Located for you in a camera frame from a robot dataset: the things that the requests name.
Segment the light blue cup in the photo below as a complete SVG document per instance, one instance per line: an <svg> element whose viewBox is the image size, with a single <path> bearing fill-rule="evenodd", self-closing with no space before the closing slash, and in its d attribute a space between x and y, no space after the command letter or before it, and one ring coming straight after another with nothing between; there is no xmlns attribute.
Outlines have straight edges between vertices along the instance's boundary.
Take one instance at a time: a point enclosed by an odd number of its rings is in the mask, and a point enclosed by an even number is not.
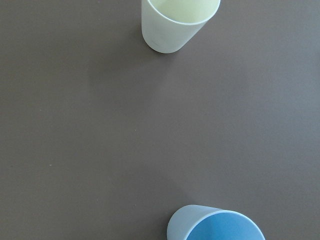
<svg viewBox="0 0 320 240"><path fill-rule="evenodd" d="M247 216L231 210L186 205L170 218L168 240L264 240L260 228Z"/></svg>

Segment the cream white cup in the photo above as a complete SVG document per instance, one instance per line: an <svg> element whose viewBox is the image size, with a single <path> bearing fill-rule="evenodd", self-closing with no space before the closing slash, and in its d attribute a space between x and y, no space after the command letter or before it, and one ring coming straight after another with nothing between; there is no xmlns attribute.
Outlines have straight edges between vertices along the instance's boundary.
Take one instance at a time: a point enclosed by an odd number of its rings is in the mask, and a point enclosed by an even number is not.
<svg viewBox="0 0 320 240"><path fill-rule="evenodd" d="M153 50L180 50L218 11L219 0L142 0L141 33Z"/></svg>

